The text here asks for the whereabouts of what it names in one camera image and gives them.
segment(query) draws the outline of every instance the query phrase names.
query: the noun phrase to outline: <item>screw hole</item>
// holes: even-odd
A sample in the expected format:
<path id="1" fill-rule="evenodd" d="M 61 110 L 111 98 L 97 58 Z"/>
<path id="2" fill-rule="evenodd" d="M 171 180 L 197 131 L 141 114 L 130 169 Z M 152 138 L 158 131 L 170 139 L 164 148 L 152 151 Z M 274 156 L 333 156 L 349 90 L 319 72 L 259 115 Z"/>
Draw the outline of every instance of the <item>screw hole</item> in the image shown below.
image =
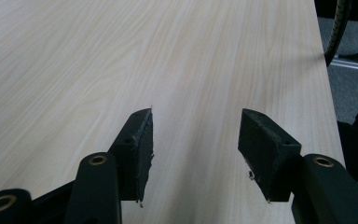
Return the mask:
<path id="1" fill-rule="evenodd" d="M 16 202 L 17 197 L 14 195 L 4 195 L 0 197 L 0 212 L 9 208 L 14 202 Z"/>
<path id="2" fill-rule="evenodd" d="M 324 166 L 324 167 L 333 167 L 334 163 L 332 163 L 330 160 L 326 159 L 326 158 L 322 158 L 322 157 L 317 157 L 314 158 L 313 161 L 320 165 L 320 166 Z"/>
<path id="3" fill-rule="evenodd" d="M 105 156 L 95 156 L 89 160 L 89 164 L 91 165 L 100 165 L 107 161 Z"/>

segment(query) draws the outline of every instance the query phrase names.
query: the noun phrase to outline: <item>table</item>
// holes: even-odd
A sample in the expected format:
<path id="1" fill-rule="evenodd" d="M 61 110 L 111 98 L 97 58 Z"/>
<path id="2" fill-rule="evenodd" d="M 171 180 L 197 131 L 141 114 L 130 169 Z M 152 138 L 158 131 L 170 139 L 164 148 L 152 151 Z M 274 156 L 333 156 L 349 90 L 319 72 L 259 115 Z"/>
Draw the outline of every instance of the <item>table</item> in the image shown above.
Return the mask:
<path id="1" fill-rule="evenodd" d="M 242 108 L 343 162 L 312 0 L 0 0 L 0 189 L 73 180 L 148 107 L 156 157 L 124 223 L 293 223 L 247 177 Z"/>

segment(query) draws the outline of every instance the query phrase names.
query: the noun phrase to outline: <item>wooden table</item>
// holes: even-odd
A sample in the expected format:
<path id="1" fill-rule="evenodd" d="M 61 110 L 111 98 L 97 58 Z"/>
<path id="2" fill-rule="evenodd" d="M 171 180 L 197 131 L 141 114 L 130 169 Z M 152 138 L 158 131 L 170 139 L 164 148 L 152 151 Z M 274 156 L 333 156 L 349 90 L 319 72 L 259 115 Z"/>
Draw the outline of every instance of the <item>wooden table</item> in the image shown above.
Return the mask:
<path id="1" fill-rule="evenodd" d="M 293 223 L 247 177 L 244 107 L 343 161 L 312 0 L 0 0 L 0 189 L 73 180 L 148 107 L 156 157 L 124 223 Z"/>

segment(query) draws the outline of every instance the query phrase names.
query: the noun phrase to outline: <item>table surface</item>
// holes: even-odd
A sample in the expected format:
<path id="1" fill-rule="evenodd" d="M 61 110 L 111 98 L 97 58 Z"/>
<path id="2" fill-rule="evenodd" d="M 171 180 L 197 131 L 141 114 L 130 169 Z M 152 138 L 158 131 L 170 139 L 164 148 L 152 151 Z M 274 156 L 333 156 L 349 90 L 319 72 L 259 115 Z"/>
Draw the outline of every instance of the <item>table surface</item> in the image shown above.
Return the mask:
<path id="1" fill-rule="evenodd" d="M 242 108 L 343 162 L 312 0 L 0 0 L 0 189 L 73 180 L 148 107 L 156 157 L 124 223 L 293 223 L 247 177 Z"/>

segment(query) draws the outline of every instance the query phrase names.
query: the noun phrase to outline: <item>floor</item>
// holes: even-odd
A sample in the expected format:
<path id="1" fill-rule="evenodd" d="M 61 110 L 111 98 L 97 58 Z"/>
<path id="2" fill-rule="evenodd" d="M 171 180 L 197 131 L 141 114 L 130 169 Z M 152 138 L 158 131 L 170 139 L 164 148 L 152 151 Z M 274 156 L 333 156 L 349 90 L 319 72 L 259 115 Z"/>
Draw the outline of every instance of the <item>floor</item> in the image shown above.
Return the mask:
<path id="1" fill-rule="evenodd" d="M 318 18 L 324 49 L 328 45 L 333 20 Z M 358 21 L 349 21 L 338 54 L 358 52 Z M 358 70 L 330 65 L 327 69 L 337 120 L 353 123 L 358 112 Z"/>

